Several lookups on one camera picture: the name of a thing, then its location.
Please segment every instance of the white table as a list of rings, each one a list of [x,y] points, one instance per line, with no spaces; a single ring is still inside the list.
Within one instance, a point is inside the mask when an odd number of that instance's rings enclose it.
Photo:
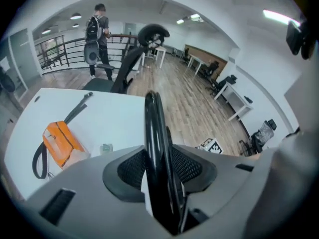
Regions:
[[[156,54],[155,61],[157,61],[157,59],[159,57],[159,52],[162,52],[161,61],[160,61],[160,65],[159,65],[159,68],[161,68],[161,66],[163,65],[165,54],[166,54],[166,49],[164,47],[162,47],[162,46],[159,46],[155,50],[158,51],[157,54]]]
[[[235,118],[236,116],[238,116],[242,111],[244,111],[246,108],[248,109],[247,112],[245,114],[247,114],[250,110],[253,109],[253,107],[250,105],[250,103],[248,103],[248,101],[244,98],[244,96],[242,94],[240,94],[237,90],[235,85],[231,85],[230,83],[226,82],[225,86],[218,92],[218,94],[215,96],[215,100],[217,98],[219,98],[219,96],[225,91],[226,87],[229,87],[232,92],[234,92],[236,94],[236,96],[241,100],[241,102],[243,103],[243,106],[233,115],[231,116],[228,121],[231,121],[233,118]]]
[[[198,73],[198,71],[199,71],[199,69],[200,69],[200,67],[201,67],[202,65],[209,66],[207,63],[205,63],[204,61],[202,61],[200,58],[198,58],[198,57],[196,57],[196,56],[190,54],[190,60],[189,60],[187,69],[193,65],[194,60],[196,60],[196,61],[199,63],[198,66],[197,66],[195,75]]]
[[[42,133],[51,122],[64,120],[81,101],[84,90],[40,89],[18,119],[5,152],[5,164],[22,196],[27,199],[49,179],[37,179],[32,159],[42,143]],[[85,108],[69,124],[71,132],[91,157],[100,155],[103,143],[113,150],[144,145],[145,98],[94,92]],[[54,176],[62,170],[48,155],[48,171]]]

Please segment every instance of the orange bag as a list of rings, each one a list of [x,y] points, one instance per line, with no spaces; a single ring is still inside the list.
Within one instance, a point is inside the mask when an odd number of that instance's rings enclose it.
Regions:
[[[89,157],[64,121],[50,123],[42,137],[44,145],[62,169]]]

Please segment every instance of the black mesh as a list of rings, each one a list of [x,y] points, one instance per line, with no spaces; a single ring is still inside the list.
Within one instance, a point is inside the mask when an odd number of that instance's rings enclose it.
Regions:
[[[118,176],[120,179],[139,190],[141,190],[144,172],[144,150],[125,160],[118,167]]]
[[[175,173],[182,183],[186,183],[202,173],[203,167],[197,161],[172,148],[172,163]]]

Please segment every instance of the man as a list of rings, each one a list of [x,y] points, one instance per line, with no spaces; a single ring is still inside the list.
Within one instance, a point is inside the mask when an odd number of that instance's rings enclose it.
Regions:
[[[105,6],[102,3],[99,3],[94,8],[94,16],[96,16],[100,20],[101,27],[104,29],[104,33],[102,33],[100,39],[98,40],[99,43],[99,55],[102,60],[103,64],[109,65],[109,57],[108,57],[108,47],[107,47],[107,41],[106,37],[110,38],[109,33],[109,19],[105,17]],[[112,70],[111,69],[104,69],[106,72],[106,75],[108,76],[108,79],[112,80]],[[95,78],[95,69],[94,65],[90,65],[90,73],[91,78]]]

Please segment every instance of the black metal railing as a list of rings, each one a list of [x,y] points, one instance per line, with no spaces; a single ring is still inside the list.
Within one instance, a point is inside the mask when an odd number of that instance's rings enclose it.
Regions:
[[[113,34],[108,41],[109,61],[122,62],[127,53],[137,47],[138,38],[135,35]],[[56,45],[38,55],[42,70],[51,69],[52,66],[67,65],[85,62],[85,39],[79,38]]]

